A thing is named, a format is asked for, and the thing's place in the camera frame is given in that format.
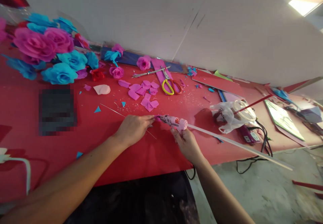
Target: blue paper rose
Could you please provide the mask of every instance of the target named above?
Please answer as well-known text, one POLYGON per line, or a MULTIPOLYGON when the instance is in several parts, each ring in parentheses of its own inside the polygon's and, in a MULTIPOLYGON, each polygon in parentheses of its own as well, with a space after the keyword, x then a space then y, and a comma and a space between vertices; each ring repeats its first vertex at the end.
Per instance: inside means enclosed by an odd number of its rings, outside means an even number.
POLYGON ((32 13, 26 20, 36 25, 57 28, 55 22, 49 21, 49 18, 46 15, 41 15, 39 13, 32 13))
POLYGON ((71 53, 58 53, 57 57, 61 62, 68 64, 74 71, 84 69, 87 63, 85 55, 76 50, 73 50, 71 53))
POLYGON ((37 77, 37 73, 32 65, 25 63, 22 60, 12 58, 6 55, 2 55, 7 58, 7 65, 13 69, 18 70, 24 78, 34 80, 37 77))
POLYGON ((56 23, 60 24, 60 28, 71 34, 73 31, 77 33, 77 29, 74 27, 71 21, 59 17, 57 20, 54 20, 56 23))
POLYGON ((94 52, 88 52, 85 54, 87 58, 87 64, 94 70, 99 68, 99 60, 94 52))
POLYGON ((43 80, 51 84, 69 84, 77 79, 77 73, 66 63, 57 63, 42 71, 43 80))

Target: dark cloth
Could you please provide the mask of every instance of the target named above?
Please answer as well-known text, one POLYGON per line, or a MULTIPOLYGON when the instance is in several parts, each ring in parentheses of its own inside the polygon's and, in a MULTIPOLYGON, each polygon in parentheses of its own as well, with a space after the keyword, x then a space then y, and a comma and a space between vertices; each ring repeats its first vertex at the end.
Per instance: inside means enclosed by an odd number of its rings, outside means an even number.
POLYGON ((93 188, 66 224, 200 223, 184 171, 93 188))

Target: paper flower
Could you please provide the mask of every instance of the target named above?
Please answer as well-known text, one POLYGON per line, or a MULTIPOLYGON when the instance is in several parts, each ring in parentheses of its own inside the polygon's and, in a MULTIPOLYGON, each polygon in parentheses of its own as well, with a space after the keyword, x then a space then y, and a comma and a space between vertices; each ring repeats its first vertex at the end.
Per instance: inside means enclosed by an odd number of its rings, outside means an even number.
POLYGON ((85 68, 87 59, 84 54, 73 50, 71 53, 57 54, 58 59, 68 64, 74 71, 79 71, 85 68))
POLYGON ((54 22, 59 23, 60 28, 65 30, 69 34, 71 34, 73 31, 77 33, 77 29, 74 27, 72 22, 65 18, 59 17, 57 20, 54 20, 54 22))
POLYGON ((114 79, 120 79, 124 76, 124 70, 121 67, 110 67, 109 71, 114 79))
POLYGON ((79 70, 76 73, 77 73, 77 79, 83 79, 83 78, 86 78, 87 76, 86 68, 79 70))
POLYGON ((124 49, 122 48, 122 46, 120 44, 115 44, 112 49, 112 51, 117 51, 117 52, 120 52, 121 56, 123 56, 123 52, 124 52, 124 49))
POLYGON ((19 50, 44 62, 51 61, 56 55, 56 44, 46 36, 28 28, 18 28, 14 33, 14 44, 19 50))
POLYGON ((73 38, 65 30, 47 28, 44 35, 56 44, 56 53, 69 53, 74 50, 73 38))
POLYGON ((3 57, 7 58, 7 65, 13 69, 18 70, 24 78, 34 80, 37 77, 37 73, 32 65, 25 63, 22 60, 12 58, 6 55, 2 55, 3 57))
POLYGON ((150 68, 151 58, 149 56, 139 57, 137 60, 137 66, 140 70, 145 71, 150 68))
POLYGON ((28 23, 27 28, 34 31, 34 32, 41 33, 41 34, 44 34, 45 30, 47 29, 46 26, 37 25, 34 23, 28 23))
POLYGON ((98 57, 94 52, 88 52, 85 54, 85 57, 87 58, 87 64, 92 69, 98 69, 99 68, 99 60, 98 57))
POLYGON ((69 84, 77 79, 77 73, 66 63, 57 63, 42 71, 43 80, 51 84, 69 84))
POLYGON ((75 34, 74 44, 78 47, 89 49, 88 41, 82 35, 80 35, 80 33, 75 34))
POLYGON ((41 26, 57 27, 55 22, 49 21, 49 18, 46 15, 41 15, 39 13, 32 13, 26 20, 41 26))

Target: concrete floor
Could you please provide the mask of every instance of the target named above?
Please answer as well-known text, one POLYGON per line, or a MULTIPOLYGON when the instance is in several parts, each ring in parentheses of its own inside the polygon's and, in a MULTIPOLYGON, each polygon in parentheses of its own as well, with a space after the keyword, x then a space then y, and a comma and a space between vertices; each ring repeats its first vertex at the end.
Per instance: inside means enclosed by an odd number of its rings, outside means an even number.
MULTIPOLYGON (((306 151, 322 158, 298 149, 274 155, 293 165, 294 171, 268 161, 254 163, 244 174, 236 172, 236 162, 215 165, 213 169, 257 224, 303 223, 301 220, 308 219, 323 222, 323 200, 312 189, 293 185, 291 181, 323 185, 323 149, 306 151)), ((248 165, 239 162, 239 171, 248 165)), ((187 173, 193 176, 193 170, 187 173)), ((190 183, 201 223, 216 223, 198 176, 190 183)))

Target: hand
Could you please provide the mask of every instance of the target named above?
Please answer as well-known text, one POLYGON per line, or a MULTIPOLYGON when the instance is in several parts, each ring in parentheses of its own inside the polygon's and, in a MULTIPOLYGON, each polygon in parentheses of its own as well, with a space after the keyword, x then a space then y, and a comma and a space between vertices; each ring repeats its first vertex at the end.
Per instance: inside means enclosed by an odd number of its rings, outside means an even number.
POLYGON ((113 135, 126 148, 137 143, 145 134, 148 127, 152 127, 155 121, 154 115, 133 116, 128 115, 121 123, 117 132, 113 135))
POLYGON ((182 154, 188 161, 193 165, 197 165, 202 162, 204 156, 195 140, 195 136, 189 129, 183 130, 183 137, 181 137, 179 132, 173 128, 171 129, 171 133, 173 134, 182 154))

